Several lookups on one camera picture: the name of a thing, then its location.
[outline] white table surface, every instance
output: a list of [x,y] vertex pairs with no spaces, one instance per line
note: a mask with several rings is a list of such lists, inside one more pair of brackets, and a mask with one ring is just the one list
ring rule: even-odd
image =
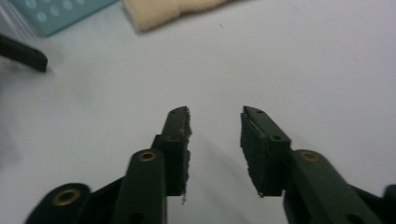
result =
[[49,38],[0,30],[49,57],[45,75],[0,59],[0,223],[22,223],[62,184],[97,190],[124,175],[182,105],[190,180],[185,205],[168,199],[169,223],[287,223],[282,199],[259,198],[248,176],[243,105],[382,195],[396,183],[395,11],[392,0],[238,1],[139,34],[117,3]]

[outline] black plastic part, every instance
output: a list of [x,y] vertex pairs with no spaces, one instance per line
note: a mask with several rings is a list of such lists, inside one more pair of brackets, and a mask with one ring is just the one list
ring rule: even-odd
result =
[[166,223],[164,157],[160,150],[142,150],[132,156],[111,223]]
[[290,139],[257,108],[244,106],[241,114],[241,148],[248,173],[261,196],[281,196],[285,160],[291,152]]
[[80,223],[110,223],[122,180],[123,178],[120,178],[90,195],[89,202],[84,208]]
[[310,223],[311,217],[299,193],[290,193],[286,191],[283,199],[283,206],[289,224]]
[[47,70],[48,59],[42,52],[3,35],[0,35],[0,55],[24,63],[40,72]]
[[26,224],[78,224],[89,196],[86,185],[62,185],[44,197]]
[[309,222],[307,220],[305,223],[382,223],[356,191],[317,152],[293,151],[289,171],[310,215]]
[[159,149],[165,157],[167,196],[180,196],[186,191],[190,136],[190,111],[182,106],[169,112],[163,132],[155,136],[151,146]]
[[387,186],[380,198],[362,189],[351,186],[367,206],[386,224],[396,221],[396,185]]

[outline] beige cloth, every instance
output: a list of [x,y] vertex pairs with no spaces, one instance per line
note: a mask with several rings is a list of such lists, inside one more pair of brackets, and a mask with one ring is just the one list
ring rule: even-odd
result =
[[199,12],[217,7],[228,0],[122,0],[135,27],[148,31],[182,13]]

